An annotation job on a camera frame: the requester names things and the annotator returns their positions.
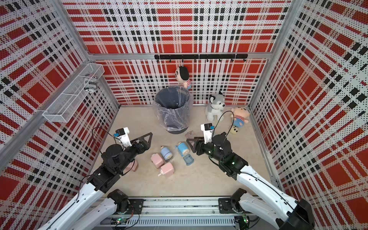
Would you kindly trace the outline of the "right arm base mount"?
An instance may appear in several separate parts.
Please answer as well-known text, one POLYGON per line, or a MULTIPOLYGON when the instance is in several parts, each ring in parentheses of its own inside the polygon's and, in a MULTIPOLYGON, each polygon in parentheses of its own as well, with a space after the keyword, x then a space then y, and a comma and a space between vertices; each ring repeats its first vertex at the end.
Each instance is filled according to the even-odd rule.
POLYGON ((219 198, 218 208, 220 214, 243 214, 244 210, 231 198, 219 198))

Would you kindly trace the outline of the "pink sharpener shavings tray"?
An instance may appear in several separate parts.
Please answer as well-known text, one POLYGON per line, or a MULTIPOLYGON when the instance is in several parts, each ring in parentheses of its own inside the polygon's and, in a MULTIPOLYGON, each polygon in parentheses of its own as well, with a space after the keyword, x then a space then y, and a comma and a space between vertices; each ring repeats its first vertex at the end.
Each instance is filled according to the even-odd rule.
POLYGON ((194 132, 194 131, 189 131, 189 132, 187 132, 186 134, 185 134, 185 137, 186 137, 186 139, 189 139, 189 140, 194 140, 194 139, 196 139, 198 136, 197 136, 197 134, 194 132))

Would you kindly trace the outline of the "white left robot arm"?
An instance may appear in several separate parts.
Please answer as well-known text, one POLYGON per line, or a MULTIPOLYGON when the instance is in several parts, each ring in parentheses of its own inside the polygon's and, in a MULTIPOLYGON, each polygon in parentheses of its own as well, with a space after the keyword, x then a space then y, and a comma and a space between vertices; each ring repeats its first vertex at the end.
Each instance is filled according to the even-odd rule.
POLYGON ((130 144, 109 146, 102 153, 102 165, 88 176, 87 183, 80 188, 78 194, 40 229, 69 230, 88 207, 120 179, 135 157, 149 150, 152 136, 150 132, 134 139, 130 144))

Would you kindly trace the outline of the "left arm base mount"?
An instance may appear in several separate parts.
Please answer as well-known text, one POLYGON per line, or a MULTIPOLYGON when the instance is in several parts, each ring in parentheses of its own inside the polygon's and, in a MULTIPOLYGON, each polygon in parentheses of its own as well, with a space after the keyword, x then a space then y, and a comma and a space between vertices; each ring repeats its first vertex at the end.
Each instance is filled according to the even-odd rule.
POLYGON ((117 210, 115 214, 127 215, 127 214, 141 214, 143 209, 144 199, 125 199, 117 204, 117 210))

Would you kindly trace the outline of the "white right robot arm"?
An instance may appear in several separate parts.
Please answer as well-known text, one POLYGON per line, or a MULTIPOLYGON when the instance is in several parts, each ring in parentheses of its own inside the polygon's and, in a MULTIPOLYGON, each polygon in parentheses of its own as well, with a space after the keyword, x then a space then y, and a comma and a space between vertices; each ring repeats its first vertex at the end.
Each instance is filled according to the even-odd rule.
POLYGON ((251 212, 278 230, 313 230, 315 227, 311 205, 304 199, 296 200, 265 180, 241 156, 233 152, 226 133, 215 135, 211 141, 204 137, 187 139, 192 152, 206 154, 228 177, 245 185, 257 198, 238 189, 231 196, 235 212, 251 212))

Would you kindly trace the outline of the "bright blue pencil sharpener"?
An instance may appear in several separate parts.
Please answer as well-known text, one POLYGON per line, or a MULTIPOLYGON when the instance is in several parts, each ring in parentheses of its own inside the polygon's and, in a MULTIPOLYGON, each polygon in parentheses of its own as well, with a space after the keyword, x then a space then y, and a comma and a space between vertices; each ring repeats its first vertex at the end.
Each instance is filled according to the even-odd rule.
POLYGON ((190 153, 190 149, 187 147, 186 143, 185 142, 179 142, 177 145, 176 145, 176 150, 179 152, 179 154, 184 157, 186 156, 187 154, 190 153))

